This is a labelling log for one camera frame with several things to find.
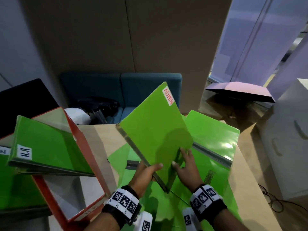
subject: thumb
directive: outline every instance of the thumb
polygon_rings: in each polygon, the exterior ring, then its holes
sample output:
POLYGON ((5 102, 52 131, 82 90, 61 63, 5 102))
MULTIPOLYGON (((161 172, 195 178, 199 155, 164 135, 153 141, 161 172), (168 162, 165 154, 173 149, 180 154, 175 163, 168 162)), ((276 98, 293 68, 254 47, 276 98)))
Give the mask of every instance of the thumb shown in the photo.
POLYGON ((181 167, 179 166, 178 163, 176 163, 175 161, 172 161, 172 167, 176 170, 177 173, 179 173, 181 167))
POLYGON ((147 168, 147 170, 153 174, 154 172, 160 170, 163 168, 163 164, 162 163, 159 163, 159 164, 154 164, 154 165, 151 165, 150 167, 147 168))

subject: drawer handle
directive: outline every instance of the drawer handle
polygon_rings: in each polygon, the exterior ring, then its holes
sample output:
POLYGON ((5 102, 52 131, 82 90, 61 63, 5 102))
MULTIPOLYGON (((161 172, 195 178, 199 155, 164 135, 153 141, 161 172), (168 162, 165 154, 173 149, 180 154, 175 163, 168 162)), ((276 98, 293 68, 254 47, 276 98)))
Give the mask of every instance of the drawer handle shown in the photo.
POLYGON ((274 148, 274 151, 275 151, 276 155, 282 156, 282 154, 281 154, 280 151, 278 150, 278 146, 277 146, 277 144, 276 144, 277 141, 278 141, 277 138, 273 138, 273 139, 272 139, 272 146, 273 146, 273 148, 274 148))
POLYGON ((299 124, 298 124, 298 120, 295 120, 295 121, 294 121, 294 127, 295 127, 297 133, 299 134, 299 136, 300 136, 303 140, 308 140, 308 135, 306 135, 306 134, 303 132, 302 128, 301 128, 301 127, 299 126, 299 124))

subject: hand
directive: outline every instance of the hand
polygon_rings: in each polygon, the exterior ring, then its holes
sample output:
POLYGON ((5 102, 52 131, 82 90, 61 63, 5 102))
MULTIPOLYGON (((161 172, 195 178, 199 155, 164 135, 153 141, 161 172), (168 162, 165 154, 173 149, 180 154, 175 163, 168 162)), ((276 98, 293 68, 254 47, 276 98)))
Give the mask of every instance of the hand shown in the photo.
POLYGON ((163 166, 164 165, 160 163, 147 167, 143 161, 139 163, 132 180, 128 184, 136 192, 139 199, 144 195, 148 184, 153 178, 153 173, 162 169, 163 166))
POLYGON ((176 162, 172 162, 172 166, 177 171, 180 181, 186 186, 191 193, 194 193, 198 186, 203 184, 203 181, 200 177, 199 171, 197 169, 195 159, 191 150, 188 150, 188 154, 181 147, 180 151, 185 161, 185 167, 180 168, 176 162))

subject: stack of green folders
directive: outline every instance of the stack of green folders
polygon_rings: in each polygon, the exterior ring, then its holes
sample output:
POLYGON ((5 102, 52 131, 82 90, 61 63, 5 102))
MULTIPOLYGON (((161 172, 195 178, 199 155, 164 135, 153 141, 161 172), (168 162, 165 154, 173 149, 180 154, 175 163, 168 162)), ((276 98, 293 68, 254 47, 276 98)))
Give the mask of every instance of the stack of green folders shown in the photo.
POLYGON ((31 175, 94 177, 72 133, 23 116, 0 140, 0 228, 51 215, 31 175))
MULTIPOLYGON (((228 178, 240 131, 201 113, 180 114, 167 83, 161 84, 132 113, 117 124, 125 144, 108 157, 119 174, 118 187, 132 179, 139 161, 163 163, 154 174, 140 203, 153 216, 153 230, 186 230, 182 210, 189 207, 190 191, 171 166, 184 166, 179 148, 191 149, 201 178, 223 197, 229 210, 240 219, 228 178)), ((202 221, 204 230, 212 230, 202 221)))

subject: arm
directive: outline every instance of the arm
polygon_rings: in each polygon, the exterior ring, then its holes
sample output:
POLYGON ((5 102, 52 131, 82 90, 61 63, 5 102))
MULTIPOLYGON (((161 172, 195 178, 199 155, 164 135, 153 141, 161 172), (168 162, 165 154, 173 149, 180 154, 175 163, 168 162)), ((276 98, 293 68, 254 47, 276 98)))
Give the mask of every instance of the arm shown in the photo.
MULTIPOLYGON (((153 173, 162 169, 162 167, 163 164, 155 164, 146 167, 143 161, 139 163, 132 180, 128 184, 135 192, 137 199, 140 199, 144 195, 145 190, 152 180, 153 173)), ((124 225, 125 216, 118 211, 117 217, 120 218, 120 220, 118 220, 119 223, 112 214, 104 212, 103 209, 102 213, 99 214, 84 231, 119 231, 124 225)))
MULTIPOLYGON (((179 179, 184 184, 184 186, 186 186, 191 191, 191 193, 195 193, 201 185, 204 185, 204 183, 200 177, 191 150, 186 153, 186 151, 181 148, 181 153, 185 161, 185 167, 180 168, 180 166, 175 162, 172 162, 172 166, 177 171, 179 179)), ((215 231, 249 231, 236 217, 233 216, 232 213, 229 212, 228 209, 224 208, 226 206, 222 200, 219 199, 218 201, 213 202, 206 208, 205 211, 208 212, 217 210, 217 207, 213 208, 213 206, 221 206, 222 208, 215 217, 210 217, 206 214, 206 212, 203 212, 201 216, 203 219, 206 219, 210 222, 215 231)))

